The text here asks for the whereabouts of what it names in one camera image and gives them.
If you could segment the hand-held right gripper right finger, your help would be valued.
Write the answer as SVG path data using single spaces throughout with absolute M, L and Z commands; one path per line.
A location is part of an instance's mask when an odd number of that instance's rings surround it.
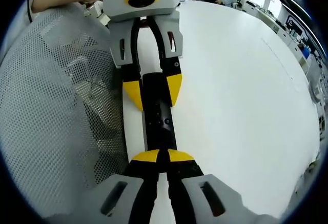
M 241 195 L 213 174 L 204 174 L 186 152 L 168 150 L 169 197 L 177 220 L 186 223 L 278 223 L 256 214 Z

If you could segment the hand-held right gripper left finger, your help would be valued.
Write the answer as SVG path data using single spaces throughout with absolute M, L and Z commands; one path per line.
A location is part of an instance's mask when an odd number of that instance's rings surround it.
M 114 174 L 86 193 L 76 208 L 77 223 L 149 223 L 166 151 L 141 152 L 123 174 Z

